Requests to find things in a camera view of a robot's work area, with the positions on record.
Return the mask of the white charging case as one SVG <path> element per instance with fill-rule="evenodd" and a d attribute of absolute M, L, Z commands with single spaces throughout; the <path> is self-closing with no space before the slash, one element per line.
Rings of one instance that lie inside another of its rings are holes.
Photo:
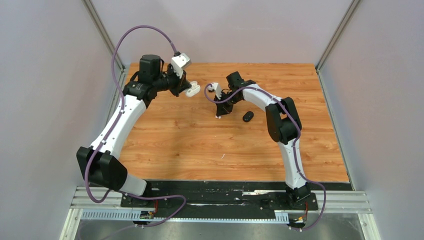
<path fill-rule="evenodd" d="M 193 96 L 195 96 L 196 94 L 198 94 L 201 90 L 201 86 L 198 84 L 197 81 L 191 81 L 190 82 L 190 87 L 185 89 L 183 92 L 184 94 L 191 98 Z"/>

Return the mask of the black charging case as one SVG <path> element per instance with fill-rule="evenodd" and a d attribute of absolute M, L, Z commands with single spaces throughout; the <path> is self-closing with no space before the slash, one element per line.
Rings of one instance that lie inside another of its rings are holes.
<path fill-rule="evenodd" d="M 245 123 L 248 123 L 248 122 L 250 122 L 250 121 L 253 119 L 253 117 L 254 117 L 254 113 L 253 113 L 252 111 L 247 111 L 247 112 L 243 115 L 242 120 L 243 120 Z"/>

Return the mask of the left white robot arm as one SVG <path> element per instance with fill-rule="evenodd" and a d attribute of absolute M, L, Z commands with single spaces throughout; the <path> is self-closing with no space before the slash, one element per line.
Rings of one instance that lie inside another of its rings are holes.
<path fill-rule="evenodd" d="M 139 60 L 139 70 L 124 86 L 123 99 L 100 135 L 89 147 L 80 147 L 76 153 L 85 184 L 95 184 L 116 192 L 134 195 L 140 206 L 149 206 L 153 193 L 148 182 L 131 175 L 119 161 L 121 150 L 130 131 L 151 101 L 162 91 L 170 91 L 178 97 L 184 93 L 192 97 L 200 91 L 196 81 L 189 82 L 185 68 L 191 59 L 177 52 L 166 70 L 164 60 L 154 54 L 145 54 Z"/>

